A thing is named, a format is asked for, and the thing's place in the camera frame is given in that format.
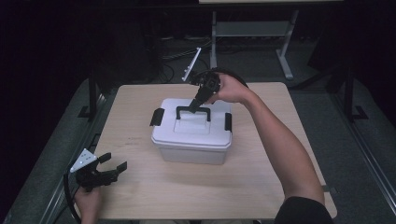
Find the white plastic box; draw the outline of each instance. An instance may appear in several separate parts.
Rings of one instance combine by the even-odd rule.
[[[151,140],[165,161],[223,164],[232,142],[231,105],[216,101],[192,114],[191,99],[163,100],[153,115]]]

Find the box handle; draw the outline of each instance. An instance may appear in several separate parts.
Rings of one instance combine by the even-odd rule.
[[[190,111],[189,106],[178,106],[176,107],[176,119],[180,119],[180,111]],[[210,122],[210,109],[207,107],[198,107],[196,111],[205,112],[206,113],[206,121]]]

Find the person's left hand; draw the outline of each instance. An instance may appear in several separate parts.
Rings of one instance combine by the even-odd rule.
[[[84,188],[78,188],[75,195],[76,205],[81,213],[82,223],[96,223],[102,203],[101,187],[87,192]]]

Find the floor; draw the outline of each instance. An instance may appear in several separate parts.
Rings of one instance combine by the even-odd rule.
[[[295,86],[318,73],[307,66],[315,41],[293,41],[287,59],[294,80],[287,81],[276,58],[275,49],[282,39],[223,40],[219,47],[218,65],[234,70],[246,82],[284,82]],[[179,53],[205,44],[205,39],[186,41],[168,39],[163,48],[163,72],[151,83],[181,83],[183,71],[190,64],[193,54],[175,58]],[[208,51],[200,55],[194,69],[204,70],[209,62]],[[375,105],[370,92],[355,80],[353,105],[361,106],[368,119],[347,121],[340,104],[343,88],[337,93],[326,92],[330,76],[320,79],[302,90],[290,90],[291,98],[304,125],[306,134],[316,154],[320,169],[331,189],[338,210],[334,223],[396,223],[387,197],[377,183],[370,162],[362,149],[366,145],[380,164],[389,183],[396,186],[396,134],[395,128]],[[78,114],[88,102],[88,81],[81,83],[63,117],[48,141],[35,168],[25,182],[16,202],[4,223],[73,223],[65,206],[62,176],[67,164],[84,148],[94,149],[100,137],[117,86],[99,98],[98,113],[94,120],[79,118]],[[362,143],[355,131],[361,135]],[[100,220],[99,223],[131,223],[130,220]]]

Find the black sleeve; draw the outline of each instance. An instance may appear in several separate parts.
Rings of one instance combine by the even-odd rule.
[[[326,207],[314,200],[290,197],[280,207],[275,224],[333,224]]]

